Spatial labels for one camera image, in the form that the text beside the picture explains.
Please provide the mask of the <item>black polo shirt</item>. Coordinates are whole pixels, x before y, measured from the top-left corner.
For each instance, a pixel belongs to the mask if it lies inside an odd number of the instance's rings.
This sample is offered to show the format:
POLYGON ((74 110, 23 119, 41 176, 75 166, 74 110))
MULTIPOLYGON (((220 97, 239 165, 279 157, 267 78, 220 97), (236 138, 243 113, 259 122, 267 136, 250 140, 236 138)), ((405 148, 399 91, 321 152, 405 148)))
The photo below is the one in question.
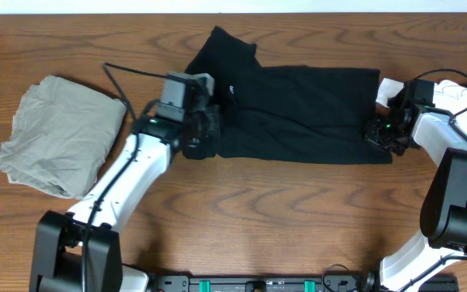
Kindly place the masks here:
POLYGON ((221 133, 183 150, 191 160, 248 157, 316 164, 389 164, 392 155, 365 140, 375 116, 377 69, 263 67, 256 45, 215 27, 186 68, 215 80, 221 133))

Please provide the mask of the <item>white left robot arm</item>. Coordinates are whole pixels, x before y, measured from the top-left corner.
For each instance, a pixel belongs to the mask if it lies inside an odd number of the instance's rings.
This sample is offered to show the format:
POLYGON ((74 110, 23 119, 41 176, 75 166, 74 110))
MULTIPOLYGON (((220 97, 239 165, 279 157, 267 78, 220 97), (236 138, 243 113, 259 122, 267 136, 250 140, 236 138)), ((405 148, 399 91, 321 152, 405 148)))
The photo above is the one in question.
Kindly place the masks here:
POLYGON ((216 138, 220 129, 219 105, 148 103, 90 192, 65 213, 48 211, 40 219, 30 291, 147 291, 149 275, 122 262, 120 233, 175 154, 216 138))

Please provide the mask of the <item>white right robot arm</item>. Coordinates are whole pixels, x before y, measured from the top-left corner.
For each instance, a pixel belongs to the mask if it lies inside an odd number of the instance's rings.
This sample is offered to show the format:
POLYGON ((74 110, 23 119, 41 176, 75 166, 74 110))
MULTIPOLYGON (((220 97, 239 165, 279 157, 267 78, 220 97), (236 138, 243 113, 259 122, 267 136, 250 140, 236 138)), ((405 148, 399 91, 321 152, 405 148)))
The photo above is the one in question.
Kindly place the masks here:
POLYGON ((376 101, 389 110, 366 128, 372 145, 401 156, 424 149, 437 170, 426 193, 418 232, 359 284, 360 291, 456 291, 439 280, 447 266, 467 261, 467 86, 384 79, 376 101))

